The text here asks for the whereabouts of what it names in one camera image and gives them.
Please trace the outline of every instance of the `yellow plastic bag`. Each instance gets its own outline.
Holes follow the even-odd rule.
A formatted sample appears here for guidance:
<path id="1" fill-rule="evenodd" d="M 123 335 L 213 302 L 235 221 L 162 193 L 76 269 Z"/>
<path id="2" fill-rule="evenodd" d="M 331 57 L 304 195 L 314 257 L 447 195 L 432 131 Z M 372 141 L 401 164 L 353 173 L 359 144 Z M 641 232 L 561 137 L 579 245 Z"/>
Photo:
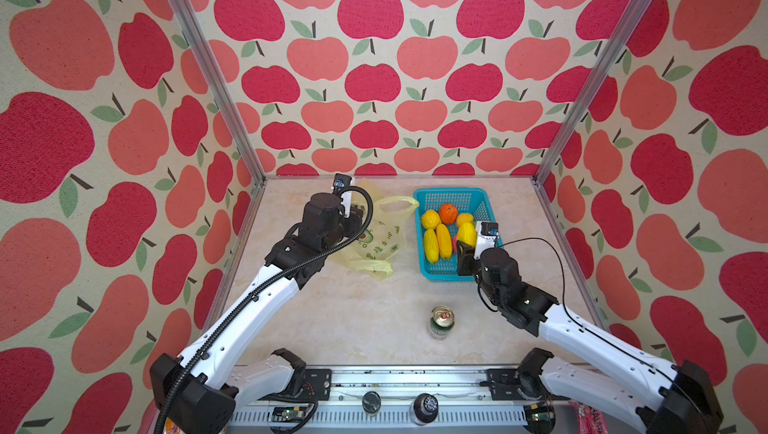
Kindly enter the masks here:
<path id="1" fill-rule="evenodd" d="M 407 246 L 407 238 L 402 226 L 412 222 L 413 211 L 418 208 L 418 201 L 407 196 L 381 198 L 373 186 L 361 185 L 373 199 L 373 220 L 366 229 L 365 237 L 341 249 L 331 256 L 336 262 L 355 270 L 367 271 L 379 280 L 392 275 L 389 259 Z M 366 202 L 357 193 L 352 196 L 352 203 L 366 210 Z"/>

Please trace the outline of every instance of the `apple patterned wallpaper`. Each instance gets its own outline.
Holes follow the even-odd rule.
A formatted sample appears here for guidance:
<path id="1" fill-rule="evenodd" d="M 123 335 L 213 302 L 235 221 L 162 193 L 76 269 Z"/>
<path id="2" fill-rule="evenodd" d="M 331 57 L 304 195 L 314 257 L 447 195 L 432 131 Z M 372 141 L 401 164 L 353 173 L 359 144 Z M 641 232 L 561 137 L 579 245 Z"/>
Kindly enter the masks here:
<path id="1" fill-rule="evenodd" d="M 191 1 L 268 177 L 532 174 L 628 2 Z M 668 17 L 648 15 L 634 55 Z M 617 101 L 609 79 L 595 115 Z"/>
<path id="2" fill-rule="evenodd" d="M 768 0 L 654 0 L 551 176 L 610 331 L 716 385 L 720 432 L 768 432 Z"/>
<path id="3" fill-rule="evenodd" d="M 228 265 L 254 182 L 158 3 L 0 0 L 0 434 L 144 434 Z"/>

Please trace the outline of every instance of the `blue plastic basket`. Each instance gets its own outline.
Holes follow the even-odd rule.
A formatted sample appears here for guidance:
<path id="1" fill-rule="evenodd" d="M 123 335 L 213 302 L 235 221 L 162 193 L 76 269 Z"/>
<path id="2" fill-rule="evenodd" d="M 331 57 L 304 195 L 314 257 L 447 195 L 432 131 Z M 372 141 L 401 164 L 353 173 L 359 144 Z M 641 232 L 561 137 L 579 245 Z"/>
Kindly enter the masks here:
<path id="1" fill-rule="evenodd" d="M 424 228 L 422 216 L 430 209 L 440 211 L 440 206 L 446 202 L 453 204 L 458 212 L 469 212 L 477 220 L 490 220 L 495 222 L 491 201 L 483 189 L 477 188 L 429 188 L 417 189 L 413 197 L 418 201 L 416 217 L 416 238 L 418 240 L 418 265 L 422 268 L 422 274 L 434 281 L 474 281 L 472 276 L 459 276 L 456 274 L 457 257 L 452 255 L 450 259 L 440 258 L 435 264 L 430 264 L 424 255 Z M 456 235 L 458 228 L 455 224 L 448 226 L 451 238 Z"/>

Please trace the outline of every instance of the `toy fruit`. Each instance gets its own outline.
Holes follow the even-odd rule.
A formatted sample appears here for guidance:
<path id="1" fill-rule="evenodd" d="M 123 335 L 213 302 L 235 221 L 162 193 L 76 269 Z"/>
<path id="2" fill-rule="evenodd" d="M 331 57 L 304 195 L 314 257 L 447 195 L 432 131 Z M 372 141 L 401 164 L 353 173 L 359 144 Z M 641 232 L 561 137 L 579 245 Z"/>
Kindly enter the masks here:
<path id="1" fill-rule="evenodd" d="M 437 246 L 440 249 L 440 257 L 443 259 L 450 259 L 453 255 L 453 247 L 451 246 L 451 233 L 448 232 L 448 228 L 445 224 L 438 224 L 435 229 L 437 235 Z"/>
<path id="2" fill-rule="evenodd" d="M 434 229 L 438 224 L 440 224 L 440 216 L 433 209 L 428 210 L 422 216 L 422 228 Z"/>
<path id="3" fill-rule="evenodd" d="M 475 225 L 475 218 L 469 213 L 461 213 L 456 218 L 456 227 L 460 228 L 465 222 L 471 222 L 472 225 Z"/>
<path id="4" fill-rule="evenodd" d="M 434 264 L 438 259 L 437 235 L 434 229 L 424 231 L 424 255 L 427 260 Z"/>
<path id="5" fill-rule="evenodd" d="M 458 209 L 453 204 L 443 204 L 440 206 L 440 220 L 443 224 L 453 224 L 456 222 Z"/>
<path id="6" fill-rule="evenodd" d="M 475 225 L 470 222 L 465 222 L 458 227 L 458 234 L 456 239 L 475 247 L 478 243 L 478 233 L 475 231 Z"/>

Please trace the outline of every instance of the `can top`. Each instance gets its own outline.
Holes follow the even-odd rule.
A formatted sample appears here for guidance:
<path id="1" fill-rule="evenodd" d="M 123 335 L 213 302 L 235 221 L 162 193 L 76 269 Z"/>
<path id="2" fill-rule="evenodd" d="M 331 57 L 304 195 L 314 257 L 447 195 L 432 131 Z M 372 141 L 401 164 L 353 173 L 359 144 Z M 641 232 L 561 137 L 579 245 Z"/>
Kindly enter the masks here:
<path id="1" fill-rule="evenodd" d="M 453 311 L 447 306 L 437 306 L 432 310 L 432 318 L 440 327 L 453 326 Z"/>

